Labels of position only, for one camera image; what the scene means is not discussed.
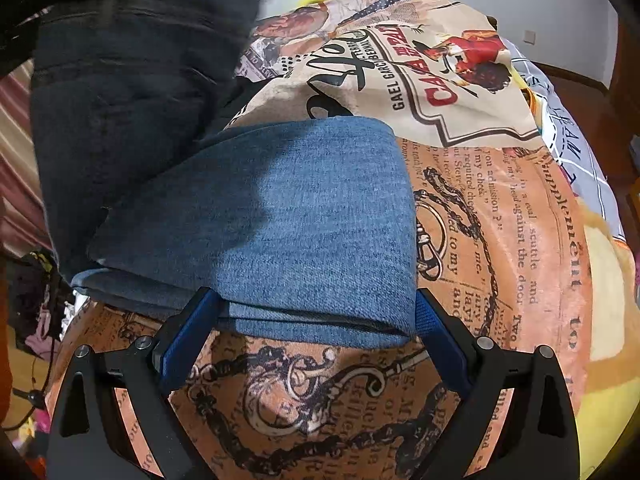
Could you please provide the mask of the blue denim jeans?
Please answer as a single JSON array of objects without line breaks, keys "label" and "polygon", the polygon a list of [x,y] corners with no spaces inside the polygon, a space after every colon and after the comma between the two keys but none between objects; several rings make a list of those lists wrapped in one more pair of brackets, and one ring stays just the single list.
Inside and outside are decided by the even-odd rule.
[{"label": "blue denim jeans", "polygon": [[202,287],[220,330],[388,348],[416,334],[416,206],[393,130],[325,118],[224,128],[262,0],[60,0],[30,123],[58,268],[164,318]]}]

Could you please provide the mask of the printed bed quilt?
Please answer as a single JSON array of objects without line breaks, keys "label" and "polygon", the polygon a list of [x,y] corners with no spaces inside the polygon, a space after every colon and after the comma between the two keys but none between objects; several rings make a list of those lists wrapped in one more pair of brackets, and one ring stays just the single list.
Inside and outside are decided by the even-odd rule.
[{"label": "printed bed quilt", "polygon": [[[582,473],[639,402],[639,312],[622,231],[591,204],[582,135],[488,18],[454,0],[330,0],[250,28],[224,128],[384,122],[416,206],[416,284],[477,336],[559,353]],[[177,412],[225,479],[405,479],[456,404],[419,341],[354,348],[218,330]]]}]

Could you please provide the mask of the striped red curtain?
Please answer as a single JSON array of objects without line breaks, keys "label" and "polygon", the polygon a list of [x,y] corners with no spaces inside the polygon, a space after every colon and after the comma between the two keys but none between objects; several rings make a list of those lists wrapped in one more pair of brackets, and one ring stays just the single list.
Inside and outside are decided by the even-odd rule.
[{"label": "striped red curtain", "polygon": [[27,61],[1,79],[1,244],[17,257],[51,247],[30,131],[33,68]]}]

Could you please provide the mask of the wall power socket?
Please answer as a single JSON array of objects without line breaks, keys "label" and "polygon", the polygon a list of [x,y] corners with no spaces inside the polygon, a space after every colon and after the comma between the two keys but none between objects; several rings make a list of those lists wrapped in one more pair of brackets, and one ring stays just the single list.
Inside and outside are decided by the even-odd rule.
[{"label": "wall power socket", "polygon": [[536,44],[536,32],[533,32],[532,30],[526,30],[523,34],[523,41],[526,44],[530,44],[531,46]]}]

